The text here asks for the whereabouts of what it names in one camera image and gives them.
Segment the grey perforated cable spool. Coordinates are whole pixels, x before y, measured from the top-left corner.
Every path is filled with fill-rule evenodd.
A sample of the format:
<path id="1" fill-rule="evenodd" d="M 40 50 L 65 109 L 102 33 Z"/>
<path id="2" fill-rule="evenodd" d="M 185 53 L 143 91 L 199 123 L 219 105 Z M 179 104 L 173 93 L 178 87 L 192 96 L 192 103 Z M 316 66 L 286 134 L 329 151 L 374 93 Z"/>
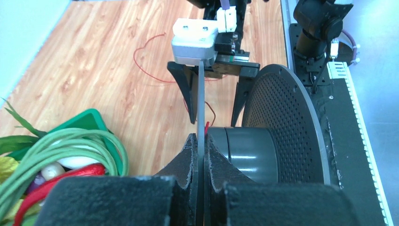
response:
<path id="1" fill-rule="evenodd" d="M 330 185 L 322 129 L 311 98 L 287 67 L 259 71 L 244 107 L 241 127 L 208 131 L 220 153 L 262 184 Z"/>

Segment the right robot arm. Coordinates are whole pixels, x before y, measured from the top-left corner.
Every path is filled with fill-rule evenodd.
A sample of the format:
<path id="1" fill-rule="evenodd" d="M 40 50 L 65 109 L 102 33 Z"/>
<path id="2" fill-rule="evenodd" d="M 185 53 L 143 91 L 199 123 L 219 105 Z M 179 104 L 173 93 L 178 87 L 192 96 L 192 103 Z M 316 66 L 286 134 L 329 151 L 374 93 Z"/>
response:
<path id="1" fill-rule="evenodd" d="M 247 94 L 251 90 L 260 65 L 249 61 L 249 53 L 241 49 L 247 0 L 193 0 L 192 5 L 204 9 L 202 19 L 179 18 L 173 25 L 174 60 L 167 69 L 175 79 L 187 106 L 191 123 L 201 113 L 198 83 L 223 75 L 238 76 L 231 125 L 235 126 Z M 289 36 L 293 61 L 299 77 L 309 75 L 315 88 L 331 57 L 331 44 L 343 30 L 343 19 L 351 1 L 300 0 L 293 16 L 300 29 L 298 39 Z"/>

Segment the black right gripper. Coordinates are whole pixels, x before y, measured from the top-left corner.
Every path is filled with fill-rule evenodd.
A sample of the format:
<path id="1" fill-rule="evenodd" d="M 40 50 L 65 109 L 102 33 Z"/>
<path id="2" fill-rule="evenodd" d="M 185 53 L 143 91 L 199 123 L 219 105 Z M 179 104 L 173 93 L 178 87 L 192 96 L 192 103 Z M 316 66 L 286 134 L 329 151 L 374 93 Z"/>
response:
<path id="1" fill-rule="evenodd" d="M 206 76 L 220 78 L 224 74 L 239 75 L 243 66 L 248 64 L 249 53 L 241 49 L 243 26 L 248 0 L 191 0 L 190 3 L 204 10 L 202 19 L 216 20 L 219 8 L 228 9 L 236 6 L 237 28 L 234 32 L 221 33 L 217 36 L 215 50 L 218 51 L 215 62 L 208 68 Z M 175 79 L 187 105 L 191 124 L 197 119 L 198 103 L 198 67 L 180 65 L 169 61 L 167 70 Z M 244 108 L 248 95 L 252 90 L 255 77 L 240 76 L 236 84 L 235 97 L 231 116 L 231 126 L 235 127 L 239 114 Z"/>

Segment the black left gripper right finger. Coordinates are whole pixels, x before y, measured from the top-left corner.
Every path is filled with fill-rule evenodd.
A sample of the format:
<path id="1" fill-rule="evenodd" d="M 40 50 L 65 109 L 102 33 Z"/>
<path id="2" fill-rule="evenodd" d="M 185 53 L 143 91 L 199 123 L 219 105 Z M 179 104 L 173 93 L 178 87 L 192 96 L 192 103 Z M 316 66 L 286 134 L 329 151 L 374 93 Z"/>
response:
<path id="1" fill-rule="evenodd" d="M 204 224 L 207 226 L 358 226 L 350 200 L 323 184 L 262 184 L 205 141 Z"/>

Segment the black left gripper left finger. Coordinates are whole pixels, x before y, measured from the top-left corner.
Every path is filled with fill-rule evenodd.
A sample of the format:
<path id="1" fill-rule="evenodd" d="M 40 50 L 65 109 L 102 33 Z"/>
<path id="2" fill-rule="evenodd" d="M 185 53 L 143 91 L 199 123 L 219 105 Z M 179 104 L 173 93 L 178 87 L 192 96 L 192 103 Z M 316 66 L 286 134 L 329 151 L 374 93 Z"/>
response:
<path id="1" fill-rule="evenodd" d="M 193 226 L 197 139 L 153 176 L 64 178 L 45 199 L 37 226 Z"/>

